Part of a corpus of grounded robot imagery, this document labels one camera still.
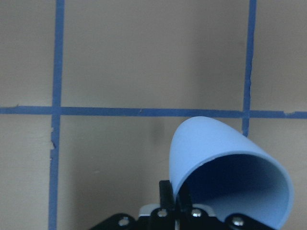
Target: blue tape line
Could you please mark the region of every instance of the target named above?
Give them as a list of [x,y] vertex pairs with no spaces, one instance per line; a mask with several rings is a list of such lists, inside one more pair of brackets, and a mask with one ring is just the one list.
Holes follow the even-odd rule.
[[285,113],[283,111],[261,111],[251,110],[251,118],[285,118],[285,119],[307,119],[307,112]]
[[241,118],[241,111],[201,109],[151,109],[151,108],[82,108],[62,107],[62,115],[83,116],[209,116]]
[[59,179],[59,134],[61,117],[62,90],[62,61],[64,35],[64,0],[56,2],[54,69],[52,90],[52,119],[51,141],[54,149],[50,152],[50,181],[49,181],[49,215],[48,229],[57,229],[58,179]]
[[0,114],[28,114],[28,115],[51,115],[51,106],[17,106],[2,107]]
[[250,0],[249,15],[248,15],[248,39],[247,39],[247,50],[246,50],[245,80],[244,80],[245,81],[244,101],[243,101],[244,118],[242,119],[242,132],[243,135],[246,137],[248,136],[248,130],[249,130],[250,86],[251,86],[252,61],[254,55],[256,7],[257,7],[257,0]]
[[[22,115],[82,115],[82,116],[208,116],[220,118],[243,118],[244,112],[235,110],[205,109],[151,109],[151,108],[93,108],[93,107],[51,107],[51,106],[18,106],[0,107],[0,114]],[[248,118],[286,118],[307,119],[307,112],[250,110]]]

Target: grid square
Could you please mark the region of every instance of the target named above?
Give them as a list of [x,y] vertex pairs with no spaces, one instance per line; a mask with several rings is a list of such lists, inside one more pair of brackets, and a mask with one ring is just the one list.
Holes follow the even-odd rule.
[[283,230],[303,229],[307,216],[307,120],[251,119],[249,138],[286,167],[295,187],[295,204]]
[[0,229],[47,230],[48,115],[0,115]]
[[[183,117],[62,116],[58,230],[159,203],[172,136]],[[222,119],[240,130],[240,119]]]
[[68,1],[63,106],[242,108],[248,1]]
[[0,106],[52,101],[55,1],[0,1]]
[[251,108],[307,110],[307,2],[257,1]]

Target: silver screw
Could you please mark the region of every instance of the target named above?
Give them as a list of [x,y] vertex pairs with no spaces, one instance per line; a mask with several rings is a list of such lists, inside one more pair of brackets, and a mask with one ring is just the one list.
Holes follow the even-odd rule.
[[233,217],[232,218],[232,223],[236,226],[243,226],[244,225],[244,220],[241,217]]
[[194,217],[201,217],[201,210],[198,208],[194,208],[191,211],[191,215]]
[[166,217],[167,216],[167,210],[166,209],[160,209],[159,211],[158,211],[158,217]]
[[119,226],[127,226],[128,224],[129,224],[129,218],[128,217],[123,217],[118,222]]

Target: light blue cup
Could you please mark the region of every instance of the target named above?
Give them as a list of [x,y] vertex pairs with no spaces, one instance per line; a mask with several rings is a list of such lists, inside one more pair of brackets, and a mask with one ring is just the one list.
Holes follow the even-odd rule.
[[186,182],[192,202],[211,206],[221,221],[242,213],[280,229],[294,201],[290,176],[277,160],[233,128],[208,117],[193,117],[178,127],[169,175],[174,197]]

